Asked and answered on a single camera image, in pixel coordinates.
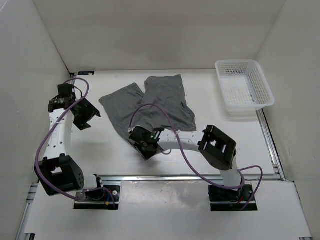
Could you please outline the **grey drawstring shorts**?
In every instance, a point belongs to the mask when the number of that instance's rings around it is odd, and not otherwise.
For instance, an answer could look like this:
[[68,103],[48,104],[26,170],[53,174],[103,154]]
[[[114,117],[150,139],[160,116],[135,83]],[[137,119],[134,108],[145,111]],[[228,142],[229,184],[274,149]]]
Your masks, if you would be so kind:
[[141,126],[195,132],[196,116],[188,107],[183,79],[173,76],[150,76],[144,82],[145,91],[136,83],[123,87],[99,99],[117,134],[129,145],[129,127]]

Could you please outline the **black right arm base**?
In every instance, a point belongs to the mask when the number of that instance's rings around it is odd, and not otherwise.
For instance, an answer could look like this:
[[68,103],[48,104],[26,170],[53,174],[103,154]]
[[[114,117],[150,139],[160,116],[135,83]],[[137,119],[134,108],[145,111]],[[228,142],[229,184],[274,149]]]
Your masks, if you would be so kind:
[[245,184],[241,189],[227,190],[213,185],[208,186],[211,212],[257,211],[256,199],[251,184]]

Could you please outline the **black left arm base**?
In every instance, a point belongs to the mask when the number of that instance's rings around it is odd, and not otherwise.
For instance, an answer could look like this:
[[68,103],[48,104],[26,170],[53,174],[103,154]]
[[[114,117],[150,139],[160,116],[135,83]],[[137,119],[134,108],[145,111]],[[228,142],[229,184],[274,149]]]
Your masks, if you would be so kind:
[[111,195],[106,190],[95,190],[86,193],[85,201],[75,201],[74,210],[107,210],[117,211],[120,205],[121,184],[120,182],[105,185]]

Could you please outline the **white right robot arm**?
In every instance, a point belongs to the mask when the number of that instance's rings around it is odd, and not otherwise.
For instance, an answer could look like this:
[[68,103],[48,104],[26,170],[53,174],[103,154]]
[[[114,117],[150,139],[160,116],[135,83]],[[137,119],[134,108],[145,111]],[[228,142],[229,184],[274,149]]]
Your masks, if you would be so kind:
[[220,171],[224,193],[230,200],[243,193],[244,177],[236,163],[236,142],[213,125],[203,131],[173,131],[154,128],[149,131],[141,126],[129,129],[129,142],[144,160],[168,150],[200,153],[210,166]]

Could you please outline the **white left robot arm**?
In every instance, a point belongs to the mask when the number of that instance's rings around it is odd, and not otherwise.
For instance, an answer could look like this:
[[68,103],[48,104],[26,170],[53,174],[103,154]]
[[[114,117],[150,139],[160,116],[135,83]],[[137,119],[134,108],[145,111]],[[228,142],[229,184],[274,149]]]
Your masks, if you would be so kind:
[[62,192],[87,190],[93,200],[100,200],[105,194],[101,178],[96,174],[85,176],[69,154],[72,126],[80,131],[89,129],[88,122],[95,116],[100,118],[100,111],[83,98],[65,113],[77,101],[76,87],[65,83],[58,85],[57,89],[58,95],[48,104],[50,127],[57,126],[44,141],[46,149],[43,159],[38,161],[36,175],[49,196],[59,194],[48,185],[51,183]]

